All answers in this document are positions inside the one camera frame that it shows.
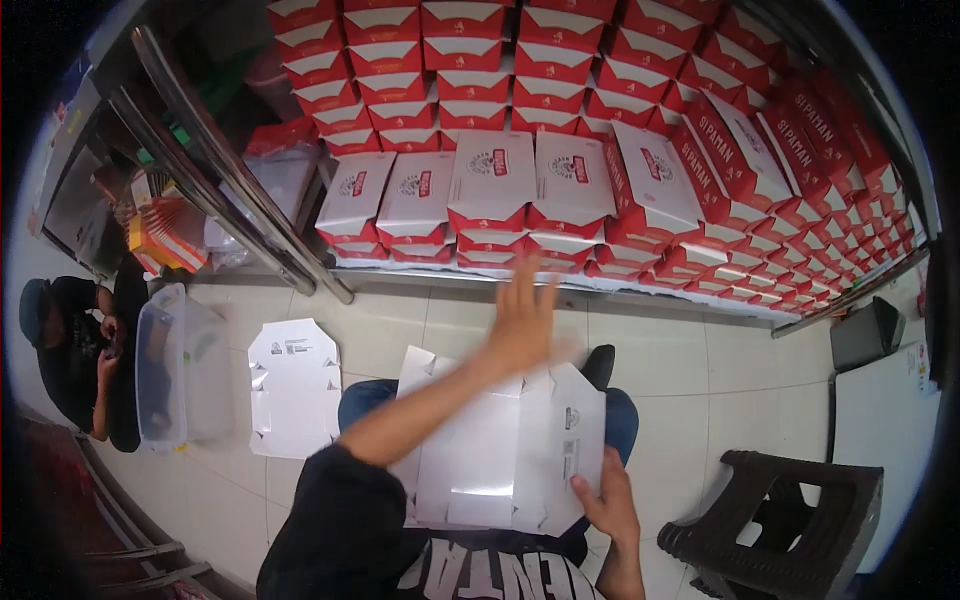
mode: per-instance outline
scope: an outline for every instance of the person sitting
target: person sitting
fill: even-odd
[[[143,267],[127,254],[113,292],[89,279],[31,279],[20,294],[20,329],[36,349],[40,377],[61,413],[121,452],[140,446],[134,349],[148,300]],[[89,311],[104,318],[97,322]]]
[[[623,467],[639,420],[630,397],[607,388],[612,347],[595,350],[582,369],[607,393],[600,490],[579,475],[570,479],[585,518],[558,538],[403,527],[406,494],[387,467],[483,390],[558,358],[552,344],[556,286],[536,298],[538,267],[536,258],[518,264],[514,281],[497,292],[487,341],[439,381],[403,397],[396,397],[395,380],[361,382],[344,391],[343,435],[306,460],[290,516],[260,567],[257,598],[643,600],[640,524]],[[587,556],[591,523],[611,537],[595,588],[578,568]]]

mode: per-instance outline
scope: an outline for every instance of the stack of boxes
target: stack of boxes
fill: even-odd
[[[303,55],[286,66],[333,154],[429,152],[398,160],[350,231],[322,213],[341,256],[539,252],[546,270],[803,313],[913,248],[899,177],[842,85],[720,0],[311,2],[270,7],[301,7],[278,12],[278,40],[318,36],[283,52]],[[432,200],[404,208],[400,186]]]

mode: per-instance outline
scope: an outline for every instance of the white tile floor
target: white tile floor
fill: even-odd
[[[463,356],[493,318],[490,304],[457,300],[358,295],[343,306],[327,293],[305,298],[282,288],[228,286],[193,286],[190,296],[228,319],[233,436],[164,456],[95,445],[158,526],[181,540],[191,556],[249,588],[289,514],[302,467],[302,461],[255,456],[247,446],[246,348],[261,324],[316,319],[340,345],[346,386],[396,377],[410,344]],[[648,316],[562,310],[557,330],[578,336],[585,347],[616,345],[612,385],[630,394],[640,415],[627,470],[643,528],[647,597],[693,600],[704,596],[686,584],[692,569],[657,548],[657,532],[666,521],[708,506],[722,489],[717,460],[727,449],[824,460],[829,323],[775,341],[765,330],[712,317],[705,323],[696,313],[637,312]],[[588,545],[584,571],[594,579],[609,540],[591,530]]]

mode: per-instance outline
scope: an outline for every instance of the forearm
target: forearm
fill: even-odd
[[[102,285],[97,286],[97,310],[104,313],[105,317],[116,316],[116,309],[113,307],[113,294]]]
[[[597,591],[608,600],[644,600],[643,576],[640,574],[640,542],[613,541],[607,559],[597,577]]]
[[[90,429],[90,437],[101,442],[107,440],[108,393],[109,385],[98,385],[97,402],[93,405],[93,427]]]
[[[338,444],[368,465],[388,467],[497,381],[495,370],[476,356],[440,381],[381,405],[354,423]]]

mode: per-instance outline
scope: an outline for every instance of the plastic container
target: plastic container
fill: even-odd
[[[182,283],[140,310],[136,420],[140,447],[168,452],[233,430],[227,322],[188,298]]]
[[[294,87],[283,70],[283,58],[274,46],[253,61],[244,82],[284,123],[303,116],[303,109],[293,95]]]

